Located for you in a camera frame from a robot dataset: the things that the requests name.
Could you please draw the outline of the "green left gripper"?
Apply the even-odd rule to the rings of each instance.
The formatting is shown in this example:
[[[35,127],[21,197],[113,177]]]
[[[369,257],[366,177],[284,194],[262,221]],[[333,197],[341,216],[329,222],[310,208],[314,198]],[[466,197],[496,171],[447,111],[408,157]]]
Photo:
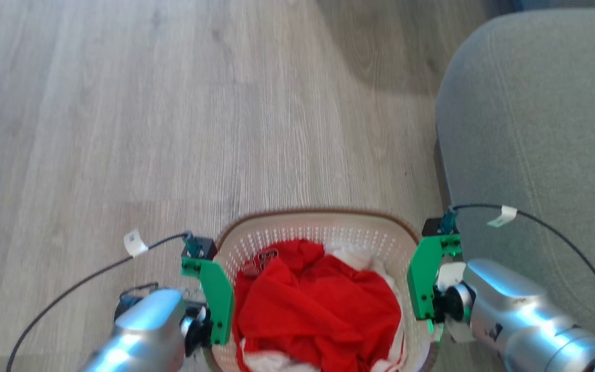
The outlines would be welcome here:
[[[230,340],[234,315],[234,290],[224,269],[213,260],[181,258],[181,274],[200,281],[213,323],[212,344],[224,346]]]

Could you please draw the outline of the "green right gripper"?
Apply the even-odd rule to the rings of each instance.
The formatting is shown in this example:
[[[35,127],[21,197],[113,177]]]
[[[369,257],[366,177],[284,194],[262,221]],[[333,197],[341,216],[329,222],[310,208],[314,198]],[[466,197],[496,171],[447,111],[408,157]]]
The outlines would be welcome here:
[[[418,243],[406,275],[411,306],[417,320],[445,320],[446,290],[437,288],[437,277],[442,259],[460,254],[460,235],[425,236]]]

